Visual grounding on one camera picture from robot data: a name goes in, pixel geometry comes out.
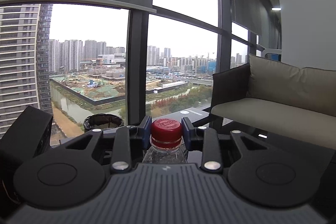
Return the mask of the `clear water bottle red label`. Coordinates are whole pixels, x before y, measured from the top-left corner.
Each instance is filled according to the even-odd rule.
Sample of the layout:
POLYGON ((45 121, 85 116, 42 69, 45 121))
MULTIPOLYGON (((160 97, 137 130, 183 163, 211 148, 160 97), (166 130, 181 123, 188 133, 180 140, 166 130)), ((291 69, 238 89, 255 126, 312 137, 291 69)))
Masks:
POLYGON ((182 139, 180 145, 173 149, 158 148, 151 143, 150 135, 150 148, 147 150, 143 163, 146 164, 183 164, 186 163, 186 155, 182 148, 182 139))

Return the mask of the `red bottle cap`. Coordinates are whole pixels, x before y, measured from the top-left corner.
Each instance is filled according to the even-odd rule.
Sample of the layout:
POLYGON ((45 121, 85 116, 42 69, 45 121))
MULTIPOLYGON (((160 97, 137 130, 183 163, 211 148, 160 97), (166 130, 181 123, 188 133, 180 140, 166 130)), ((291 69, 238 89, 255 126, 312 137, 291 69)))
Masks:
POLYGON ((173 149, 180 145, 182 125, 170 118, 161 118, 151 124, 151 143, 158 148, 173 149))

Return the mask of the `black trash bin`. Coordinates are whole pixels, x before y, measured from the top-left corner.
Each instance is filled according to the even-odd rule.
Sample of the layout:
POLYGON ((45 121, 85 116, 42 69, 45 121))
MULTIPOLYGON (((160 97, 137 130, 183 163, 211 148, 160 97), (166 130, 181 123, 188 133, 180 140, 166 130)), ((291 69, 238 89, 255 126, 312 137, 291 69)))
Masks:
POLYGON ((114 114, 101 113, 88 116, 84 119, 84 132, 93 129, 111 129, 123 126, 123 120, 114 114))

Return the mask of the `dark brown sofa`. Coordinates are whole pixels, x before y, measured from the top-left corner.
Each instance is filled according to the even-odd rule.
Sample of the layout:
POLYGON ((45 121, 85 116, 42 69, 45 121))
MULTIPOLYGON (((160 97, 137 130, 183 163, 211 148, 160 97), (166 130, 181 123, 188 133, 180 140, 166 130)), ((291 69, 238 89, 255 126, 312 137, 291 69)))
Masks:
POLYGON ((248 96, 249 62, 213 75, 211 114, 335 149, 335 116, 248 96))

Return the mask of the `left beige cushion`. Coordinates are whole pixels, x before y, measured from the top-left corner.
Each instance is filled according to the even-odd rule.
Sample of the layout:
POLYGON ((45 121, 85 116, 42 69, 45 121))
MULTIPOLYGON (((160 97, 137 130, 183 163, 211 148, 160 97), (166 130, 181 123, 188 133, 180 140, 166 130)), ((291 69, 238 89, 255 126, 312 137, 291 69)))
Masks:
POLYGON ((250 55, 248 96, 335 116, 335 71, 250 55))

